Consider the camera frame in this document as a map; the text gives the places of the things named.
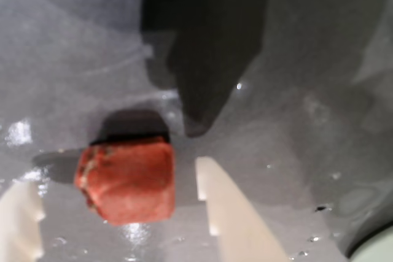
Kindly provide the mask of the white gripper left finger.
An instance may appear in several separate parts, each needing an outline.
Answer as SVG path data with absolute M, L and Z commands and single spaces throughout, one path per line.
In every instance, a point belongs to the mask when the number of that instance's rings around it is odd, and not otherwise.
M 37 261 L 44 255 L 44 206 L 34 182 L 16 182 L 1 196 L 1 261 Z

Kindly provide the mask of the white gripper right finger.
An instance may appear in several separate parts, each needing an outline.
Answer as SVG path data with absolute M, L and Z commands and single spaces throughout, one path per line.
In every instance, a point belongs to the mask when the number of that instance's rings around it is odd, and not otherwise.
M 195 161 L 197 194 L 206 204 L 209 233 L 220 260 L 289 261 L 281 243 L 222 166 L 208 156 Z

